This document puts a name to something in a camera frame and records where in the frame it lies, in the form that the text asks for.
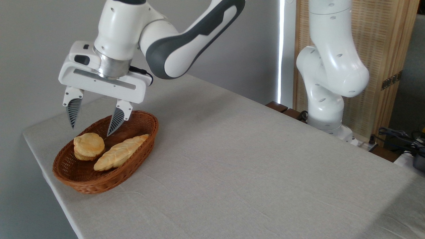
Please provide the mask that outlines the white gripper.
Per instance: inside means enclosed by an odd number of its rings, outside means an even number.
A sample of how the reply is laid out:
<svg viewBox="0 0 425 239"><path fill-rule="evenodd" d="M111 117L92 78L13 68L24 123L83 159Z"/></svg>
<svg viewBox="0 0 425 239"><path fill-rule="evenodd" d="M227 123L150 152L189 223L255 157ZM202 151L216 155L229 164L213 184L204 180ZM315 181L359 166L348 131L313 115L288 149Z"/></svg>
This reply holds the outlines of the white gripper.
<svg viewBox="0 0 425 239"><path fill-rule="evenodd" d="M113 134L129 120L132 103L141 103L148 87L148 75L128 71L124 76L112 79L97 72L101 57L95 52L94 43L76 41L70 48L58 80L67 86L63 106L74 129L81 107L84 90L117 98L117 104L108 127L107 136Z"/></svg>

